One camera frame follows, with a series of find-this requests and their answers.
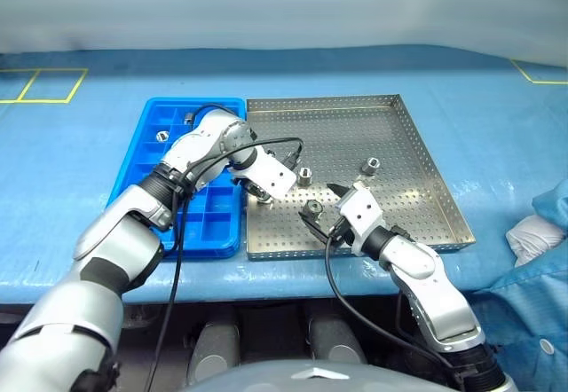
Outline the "white gloved person hand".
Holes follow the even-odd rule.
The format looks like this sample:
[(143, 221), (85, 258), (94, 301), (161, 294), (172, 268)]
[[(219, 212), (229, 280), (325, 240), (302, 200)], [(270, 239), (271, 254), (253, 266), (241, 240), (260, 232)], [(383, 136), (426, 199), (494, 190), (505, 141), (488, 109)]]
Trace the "white gloved person hand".
[(541, 216), (530, 215), (507, 231), (505, 238), (518, 267), (557, 247), (566, 238), (566, 232)]

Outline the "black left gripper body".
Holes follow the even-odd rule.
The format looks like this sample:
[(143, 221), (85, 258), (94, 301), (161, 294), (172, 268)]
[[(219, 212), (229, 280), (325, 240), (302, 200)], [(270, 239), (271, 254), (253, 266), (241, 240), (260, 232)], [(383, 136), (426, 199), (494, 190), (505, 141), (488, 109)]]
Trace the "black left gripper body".
[(243, 191), (246, 191), (248, 194), (253, 195), (254, 197), (258, 197), (260, 195), (260, 188), (257, 186), (257, 184), (247, 178), (234, 178), (233, 183), (235, 185), (239, 185)]

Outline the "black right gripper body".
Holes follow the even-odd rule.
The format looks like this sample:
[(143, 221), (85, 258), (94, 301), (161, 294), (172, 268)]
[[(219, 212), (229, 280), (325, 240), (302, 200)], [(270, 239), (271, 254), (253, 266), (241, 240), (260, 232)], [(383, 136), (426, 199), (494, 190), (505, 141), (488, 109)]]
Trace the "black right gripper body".
[(346, 217), (340, 216), (339, 219), (331, 226), (329, 230), (329, 238), (333, 247), (340, 247), (346, 244), (351, 247), (354, 241), (354, 233), (351, 224)]

